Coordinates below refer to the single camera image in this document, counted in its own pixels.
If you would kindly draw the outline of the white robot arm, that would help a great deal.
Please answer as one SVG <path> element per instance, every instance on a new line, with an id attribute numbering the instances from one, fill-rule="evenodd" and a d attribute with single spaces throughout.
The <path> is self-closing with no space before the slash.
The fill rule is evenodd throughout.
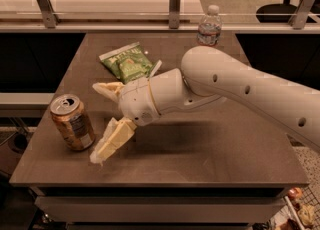
<path id="1" fill-rule="evenodd" d="M 94 90 L 115 101 L 123 114 L 112 119 L 90 161 L 103 163 L 139 126 L 171 112 L 194 112 L 234 100 L 320 152 L 320 92 L 256 70 L 212 47 L 188 50 L 181 66 L 127 84 L 95 83 Z"/>

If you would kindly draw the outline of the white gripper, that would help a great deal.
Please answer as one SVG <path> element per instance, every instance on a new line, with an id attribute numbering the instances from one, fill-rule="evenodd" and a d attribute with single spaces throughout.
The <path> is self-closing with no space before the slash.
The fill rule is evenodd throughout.
<path id="1" fill-rule="evenodd" d="M 125 116 L 109 121 L 103 137 L 90 154 L 92 163 L 102 164 L 134 135 L 137 126 L 146 126 L 155 121 L 157 110 L 151 97 L 149 80 L 145 77 L 125 86 L 122 82 L 98 82 L 92 87 L 104 97 L 119 102 L 119 109 Z"/>

